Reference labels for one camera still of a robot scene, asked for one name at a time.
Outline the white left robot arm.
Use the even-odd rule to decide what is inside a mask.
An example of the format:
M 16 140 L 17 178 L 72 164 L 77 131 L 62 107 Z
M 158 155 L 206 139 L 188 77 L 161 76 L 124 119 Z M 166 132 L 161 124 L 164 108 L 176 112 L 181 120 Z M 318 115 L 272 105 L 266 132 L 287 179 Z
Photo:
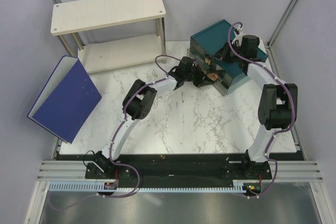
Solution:
M 110 179 L 117 166 L 124 166 L 139 172 L 131 165 L 118 163 L 123 145 L 135 126 L 145 119 L 151 111 L 157 95 L 177 90 L 186 82 L 195 87 L 213 85 L 218 75 L 203 70 L 192 58 L 183 57 L 177 66 L 164 71 L 164 76 L 153 81 L 135 80 L 122 102 L 120 124 L 112 133 L 104 148 L 93 155 L 91 163 L 86 165 L 86 179 Z

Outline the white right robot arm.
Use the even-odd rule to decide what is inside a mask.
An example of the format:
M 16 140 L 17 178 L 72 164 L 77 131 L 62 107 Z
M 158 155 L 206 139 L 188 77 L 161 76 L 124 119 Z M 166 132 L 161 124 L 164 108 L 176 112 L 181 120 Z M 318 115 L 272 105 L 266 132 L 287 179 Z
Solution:
M 297 113 L 298 87 L 279 79 L 257 57 L 259 43 L 257 36 L 240 34 L 235 39 L 229 39 L 214 55 L 225 63 L 237 63 L 261 89 L 258 107 L 260 127 L 240 166 L 241 174 L 248 179 L 268 173 L 269 152 L 275 136 L 291 130 Z

